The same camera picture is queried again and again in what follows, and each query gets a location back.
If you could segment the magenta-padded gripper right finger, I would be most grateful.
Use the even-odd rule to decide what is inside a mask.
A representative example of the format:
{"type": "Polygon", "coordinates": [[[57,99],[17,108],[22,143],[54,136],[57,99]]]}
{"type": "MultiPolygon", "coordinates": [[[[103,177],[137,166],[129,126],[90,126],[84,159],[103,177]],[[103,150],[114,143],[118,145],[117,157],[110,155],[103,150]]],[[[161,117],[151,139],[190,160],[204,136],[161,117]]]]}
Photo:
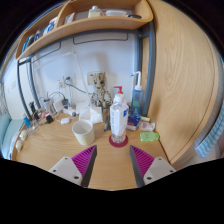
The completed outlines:
{"type": "Polygon", "coordinates": [[[154,158],[136,146],[130,146],[129,154],[138,188],[175,172],[163,157],[154,158]]]}

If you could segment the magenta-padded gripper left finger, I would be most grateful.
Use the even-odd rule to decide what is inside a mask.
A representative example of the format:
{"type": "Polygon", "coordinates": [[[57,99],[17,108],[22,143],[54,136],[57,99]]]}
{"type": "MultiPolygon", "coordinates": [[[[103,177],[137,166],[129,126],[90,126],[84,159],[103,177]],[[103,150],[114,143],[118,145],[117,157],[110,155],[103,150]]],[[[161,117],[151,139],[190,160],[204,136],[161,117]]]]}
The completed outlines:
{"type": "Polygon", "coordinates": [[[76,185],[87,187],[91,179],[96,156],[97,146],[93,145],[73,157],[63,157],[49,172],[76,185]]]}

